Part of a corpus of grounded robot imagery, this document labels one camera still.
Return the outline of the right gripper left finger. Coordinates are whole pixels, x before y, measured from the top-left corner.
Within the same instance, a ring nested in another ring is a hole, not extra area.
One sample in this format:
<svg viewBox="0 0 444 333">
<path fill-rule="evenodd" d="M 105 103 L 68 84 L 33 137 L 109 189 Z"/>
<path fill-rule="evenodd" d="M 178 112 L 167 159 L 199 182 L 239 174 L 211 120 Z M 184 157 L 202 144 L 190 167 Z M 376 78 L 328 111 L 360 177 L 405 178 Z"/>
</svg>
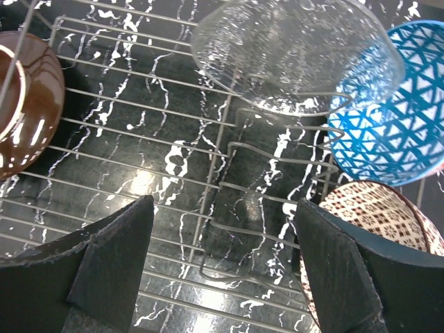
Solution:
<svg viewBox="0 0 444 333">
<path fill-rule="evenodd" d="M 1 259 L 2 332 L 130 332 L 154 222 L 151 195 Z"/>
</svg>

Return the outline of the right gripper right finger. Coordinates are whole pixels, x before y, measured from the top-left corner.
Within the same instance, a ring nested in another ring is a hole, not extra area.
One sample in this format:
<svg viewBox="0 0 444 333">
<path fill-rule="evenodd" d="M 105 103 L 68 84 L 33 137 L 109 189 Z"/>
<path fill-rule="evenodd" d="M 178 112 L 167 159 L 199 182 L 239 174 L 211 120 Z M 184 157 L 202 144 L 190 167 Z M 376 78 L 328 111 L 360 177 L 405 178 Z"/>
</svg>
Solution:
<svg viewBox="0 0 444 333">
<path fill-rule="evenodd" d="M 296 229 L 322 332 L 443 331 L 443 257 L 380 237 L 305 199 Z"/>
</svg>

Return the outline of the wire dish rack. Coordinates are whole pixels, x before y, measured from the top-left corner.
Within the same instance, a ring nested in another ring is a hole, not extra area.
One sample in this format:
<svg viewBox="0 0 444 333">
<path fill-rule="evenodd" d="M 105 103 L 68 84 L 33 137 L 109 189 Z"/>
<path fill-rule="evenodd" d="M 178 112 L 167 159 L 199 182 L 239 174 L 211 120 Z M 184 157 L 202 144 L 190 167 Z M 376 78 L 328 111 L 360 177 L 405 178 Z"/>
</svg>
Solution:
<svg viewBox="0 0 444 333">
<path fill-rule="evenodd" d="M 150 194 L 151 242 L 132 326 L 314 332 L 293 215 L 339 176 L 319 118 L 247 116 L 190 54 L 218 1 L 2 1 L 1 29 L 60 57 L 67 104 L 38 160 L 1 182 L 1 256 L 48 243 Z"/>
</svg>

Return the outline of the clear glass bowl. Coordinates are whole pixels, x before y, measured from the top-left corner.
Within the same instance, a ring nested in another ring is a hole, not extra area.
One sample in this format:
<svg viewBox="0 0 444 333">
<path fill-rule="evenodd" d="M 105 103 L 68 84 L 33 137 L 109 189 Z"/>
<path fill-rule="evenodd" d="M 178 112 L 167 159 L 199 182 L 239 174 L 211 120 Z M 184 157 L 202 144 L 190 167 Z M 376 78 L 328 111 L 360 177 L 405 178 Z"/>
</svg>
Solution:
<svg viewBox="0 0 444 333">
<path fill-rule="evenodd" d="M 383 101 L 404 62 L 358 1 L 227 1 L 191 37 L 196 65 L 260 110 L 311 117 Z"/>
</svg>

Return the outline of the beige patterned bowl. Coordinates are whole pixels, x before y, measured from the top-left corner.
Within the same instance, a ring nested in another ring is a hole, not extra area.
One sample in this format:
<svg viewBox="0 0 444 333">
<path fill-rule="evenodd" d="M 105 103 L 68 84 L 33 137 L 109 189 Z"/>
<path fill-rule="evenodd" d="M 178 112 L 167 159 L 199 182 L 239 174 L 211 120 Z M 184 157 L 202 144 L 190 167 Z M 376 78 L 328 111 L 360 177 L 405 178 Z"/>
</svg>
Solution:
<svg viewBox="0 0 444 333">
<path fill-rule="evenodd" d="M 351 182 L 334 189 L 316 205 L 397 244 L 443 257 L 443 237 L 435 225 L 410 200 L 386 185 Z M 300 264 L 302 289 L 309 301 L 309 311 L 320 328 L 302 255 Z"/>
</svg>

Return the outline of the blue triangle pattern bowl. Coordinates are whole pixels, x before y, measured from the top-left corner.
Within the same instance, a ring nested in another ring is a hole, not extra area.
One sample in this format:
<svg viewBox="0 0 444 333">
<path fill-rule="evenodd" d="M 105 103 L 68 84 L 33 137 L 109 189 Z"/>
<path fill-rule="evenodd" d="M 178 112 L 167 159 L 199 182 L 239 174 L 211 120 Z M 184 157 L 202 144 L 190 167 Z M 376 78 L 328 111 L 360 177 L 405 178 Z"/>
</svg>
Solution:
<svg viewBox="0 0 444 333">
<path fill-rule="evenodd" d="M 328 125 L 342 171 L 397 187 L 443 164 L 443 23 L 407 22 L 388 35 L 404 60 L 405 80 L 386 101 L 332 114 Z"/>
</svg>

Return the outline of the red floral plate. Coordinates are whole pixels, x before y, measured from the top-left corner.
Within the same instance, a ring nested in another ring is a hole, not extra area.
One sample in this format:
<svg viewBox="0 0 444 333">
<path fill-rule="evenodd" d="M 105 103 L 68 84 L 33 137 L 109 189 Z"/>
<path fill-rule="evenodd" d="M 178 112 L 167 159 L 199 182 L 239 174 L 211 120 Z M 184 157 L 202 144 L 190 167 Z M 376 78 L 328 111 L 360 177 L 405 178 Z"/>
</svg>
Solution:
<svg viewBox="0 0 444 333">
<path fill-rule="evenodd" d="M 12 78 L 1 104 L 1 179 L 22 172 L 53 138 L 65 102 L 65 78 L 50 46 L 26 34 L 16 63 L 19 31 L 1 32 L 1 86 Z"/>
</svg>

